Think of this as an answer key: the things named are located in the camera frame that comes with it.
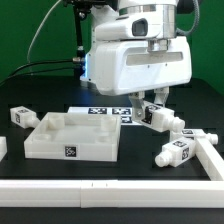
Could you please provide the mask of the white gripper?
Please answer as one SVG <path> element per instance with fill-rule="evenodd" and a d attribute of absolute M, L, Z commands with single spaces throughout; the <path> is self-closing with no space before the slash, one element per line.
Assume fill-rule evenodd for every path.
<path fill-rule="evenodd" d="M 154 103 L 164 106 L 169 86 L 190 81 L 190 48 L 185 37 L 171 39 L 166 51 L 157 52 L 148 51 L 147 41 L 104 43 L 96 50 L 95 77 L 103 95 L 131 93 L 132 119 L 142 120 L 145 93 L 140 91 L 155 89 Z"/>

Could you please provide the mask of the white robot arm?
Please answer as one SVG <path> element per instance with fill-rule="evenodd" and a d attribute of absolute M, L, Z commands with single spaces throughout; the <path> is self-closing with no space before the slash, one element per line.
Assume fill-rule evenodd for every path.
<path fill-rule="evenodd" d="M 92 46 L 81 80 L 103 95 L 127 94 L 136 120 L 147 117 L 144 92 L 166 102 L 169 88 L 190 81 L 188 32 L 176 27 L 177 8 L 187 0 L 118 0 L 95 5 Z"/>

